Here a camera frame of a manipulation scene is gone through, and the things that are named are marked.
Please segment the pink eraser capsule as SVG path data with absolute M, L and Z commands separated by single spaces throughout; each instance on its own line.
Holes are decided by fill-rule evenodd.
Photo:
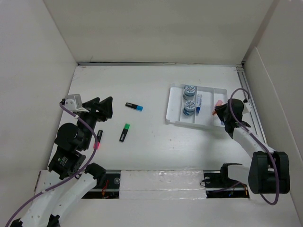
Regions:
M 215 104 L 215 106 L 221 106 L 223 104 L 222 100 L 218 100 L 217 103 Z

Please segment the blue spray pen bottle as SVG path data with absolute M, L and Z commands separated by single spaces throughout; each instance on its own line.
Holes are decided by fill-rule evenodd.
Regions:
M 203 96 L 201 94 L 197 94 L 197 96 L 196 96 L 196 114 L 199 114 L 199 112 L 201 110 L 202 97 Z

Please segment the black highlighter with barcode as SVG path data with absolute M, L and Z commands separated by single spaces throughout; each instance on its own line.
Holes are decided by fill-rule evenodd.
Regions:
M 129 128 L 130 128 L 130 124 L 126 123 L 123 130 L 122 130 L 122 133 L 121 133 L 121 136 L 119 138 L 119 141 L 120 142 L 124 142 L 125 138 L 126 138 L 126 135 L 129 131 Z

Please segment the small blue cleaning gel jar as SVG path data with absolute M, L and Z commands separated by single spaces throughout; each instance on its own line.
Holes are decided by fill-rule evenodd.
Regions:
M 185 116 L 192 116 L 196 111 L 196 103 L 193 100 L 187 100 L 184 103 L 183 114 Z

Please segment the black highlighter blue cap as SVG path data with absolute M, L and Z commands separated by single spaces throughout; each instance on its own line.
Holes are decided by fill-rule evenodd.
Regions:
M 142 111 L 143 110 L 143 107 L 140 106 L 140 105 L 136 105 L 136 104 L 132 104 L 132 103 L 126 103 L 125 104 L 126 107 L 129 107 L 129 108 L 132 108 L 132 109 L 135 109 L 137 111 Z

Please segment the large blue cleaning gel jar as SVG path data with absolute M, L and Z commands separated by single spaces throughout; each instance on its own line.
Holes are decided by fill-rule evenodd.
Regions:
M 196 95 L 196 87 L 193 85 L 185 85 L 183 98 L 185 100 L 193 100 Z

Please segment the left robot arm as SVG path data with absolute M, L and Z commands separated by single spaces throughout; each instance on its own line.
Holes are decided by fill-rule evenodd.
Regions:
M 59 106 L 76 124 L 58 129 L 51 159 L 41 191 L 26 201 L 6 223 L 8 227 L 59 227 L 71 209 L 94 187 L 106 180 L 106 170 L 93 163 L 99 146 L 96 123 L 112 118 L 113 98 L 98 97 L 85 103 L 79 94 L 67 95 Z

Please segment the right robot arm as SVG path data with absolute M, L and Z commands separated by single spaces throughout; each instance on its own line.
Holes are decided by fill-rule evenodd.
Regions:
M 248 184 L 254 194 L 287 194 L 290 191 L 289 158 L 285 152 L 275 151 L 261 142 L 243 121 L 251 110 L 247 100 L 229 99 L 215 107 L 218 118 L 229 136 L 239 143 L 251 157 Z

